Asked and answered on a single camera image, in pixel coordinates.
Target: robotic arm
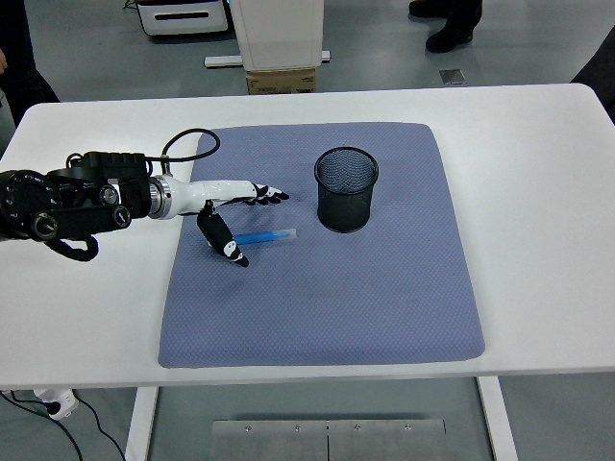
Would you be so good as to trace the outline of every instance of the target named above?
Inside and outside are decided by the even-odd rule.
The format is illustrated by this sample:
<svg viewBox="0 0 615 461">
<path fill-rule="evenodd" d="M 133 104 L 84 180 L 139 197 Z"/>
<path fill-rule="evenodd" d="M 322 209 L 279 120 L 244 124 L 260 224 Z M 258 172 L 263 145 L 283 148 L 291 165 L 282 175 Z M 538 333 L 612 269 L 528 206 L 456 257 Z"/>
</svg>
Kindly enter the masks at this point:
<svg viewBox="0 0 615 461">
<path fill-rule="evenodd" d="M 169 158 L 168 148 L 188 133 L 207 133 L 216 141 L 209 151 L 189 158 Z M 61 255 L 80 261 L 98 254 L 95 233 L 117 231 L 133 219 L 150 216 L 171 219 L 197 215 L 197 225 L 215 251 L 247 267 L 248 259 L 217 213 L 222 205 L 278 204 L 288 199 L 279 189 L 248 181 L 179 182 L 170 173 L 171 161 L 189 161 L 213 154 L 218 136 L 192 129 L 175 136 L 161 158 L 143 154 L 89 152 L 72 155 L 66 168 L 41 175 L 32 170 L 0 173 L 0 241 L 33 239 Z M 152 161 L 162 165 L 162 175 L 151 177 Z M 74 249 L 63 240 L 83 241 Z"/>
<path fill-rule="evenodd" d="M 249 181 L 197 181 L 179 182 L 170 174 L 151 179 L 152 207 L 150 217 L 171 219 L 178 214 L 197 214 L 197 225 L 215 251 L 247 267 L 248 259 L 237 247 L 233 234 L 216 212 L 222 205 L 243 202 L 247 205 L 278 204 L 288 195 Z"/>
</svg>

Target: trouser leg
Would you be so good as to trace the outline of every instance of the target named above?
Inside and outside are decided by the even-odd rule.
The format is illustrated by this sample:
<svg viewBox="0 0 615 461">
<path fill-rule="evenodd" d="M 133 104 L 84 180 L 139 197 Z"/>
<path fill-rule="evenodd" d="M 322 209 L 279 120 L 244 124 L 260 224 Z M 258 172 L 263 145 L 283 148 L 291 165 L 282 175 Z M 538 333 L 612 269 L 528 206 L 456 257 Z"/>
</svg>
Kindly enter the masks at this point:
<svg viewBox="0 0 615 461">
<path fill-rule="evenodd" d="M 59 101 L 37 71 L 23 0 L 0 1 L 0 48 L 8 65 L 0 77 L 0 89 L 7 96 L 16 126 L 31 106 Z"/>
</svg>

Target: metal plate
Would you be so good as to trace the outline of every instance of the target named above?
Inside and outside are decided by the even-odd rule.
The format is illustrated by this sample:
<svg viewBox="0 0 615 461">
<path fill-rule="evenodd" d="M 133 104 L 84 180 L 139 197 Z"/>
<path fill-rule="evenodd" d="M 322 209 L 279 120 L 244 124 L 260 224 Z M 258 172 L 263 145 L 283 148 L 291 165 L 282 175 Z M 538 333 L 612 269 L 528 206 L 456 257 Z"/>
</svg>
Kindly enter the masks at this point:
<svg viewBox="0 0 615 461">
<path fill-rule="evenodd" d="M 449 461 L 442 420 L 215 421 L 209 461 Z"/>
<path fill-rule="evenodd" d="M 329 422 L 329 461 L 448 461 L 442 420 Z"/>
<path fill-rule="evenodd" d="M 444 85 L 466 85 L 467 82 L 459 69 L 441 70 L 440 78 Z"/>
<path fill-rule="evenodd" d="M 327 422 L 214 421 L 209 461 L 327 461 Z"/>
</svg>

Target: pen holder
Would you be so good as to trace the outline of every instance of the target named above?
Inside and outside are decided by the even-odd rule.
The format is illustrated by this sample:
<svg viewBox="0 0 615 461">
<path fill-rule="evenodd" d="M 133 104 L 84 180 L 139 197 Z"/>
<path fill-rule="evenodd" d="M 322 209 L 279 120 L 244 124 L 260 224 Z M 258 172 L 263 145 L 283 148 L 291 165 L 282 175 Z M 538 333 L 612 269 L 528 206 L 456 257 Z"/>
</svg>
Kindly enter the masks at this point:
<svg viewBox="0 0 615 461">
<path fill-rule="evenodd" d="M 354 232 L 367 224 L 378 164 L 355 147 L 336 147 L 314 165 L 318 181 L 318 219 L 327 229 Z"/>
</svg>

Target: gray floor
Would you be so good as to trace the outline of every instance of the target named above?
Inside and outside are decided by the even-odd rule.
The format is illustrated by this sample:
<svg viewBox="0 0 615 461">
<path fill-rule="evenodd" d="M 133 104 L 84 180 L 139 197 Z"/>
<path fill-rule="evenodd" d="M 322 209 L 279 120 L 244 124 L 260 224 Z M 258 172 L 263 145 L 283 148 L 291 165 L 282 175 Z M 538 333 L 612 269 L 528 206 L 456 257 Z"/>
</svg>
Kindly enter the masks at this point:
<svg viewBox="0 0 615 461">
<path fill-rule="evenodd" d="M 615 18 L 612 0 L 488 0 L 474 41 L 446 55 L 425 52 L 441 20 L 408 20 L 407 0 L 326 0 L 318 91 L 440 87 L 461 69 L 468 85 L 569 82 Z M 247 94 L 241 68 L 206 69 L 205 56 L 237 55 L 233 34 L 152 39 L 124 0 L 26 0 L 38 68 L 65 101 Z M 0 108 L 0 153 L 13 126 Z M 501 379 L 519 457 L 615 459 L 615 375 Z M 84 390 L 124 446 L 135 389 Z M 160 394 L 151 460 L 207 459 L 214 419 L 444 418 L 455 459 L 489 459 L 472 380 L 312 382 L 169 388 Z M 85 408 L 64 420 L 85 460 L 119 459 Z M 2 459 L 77 459 L 48 422 L 0 401 Z"/>
</svg>

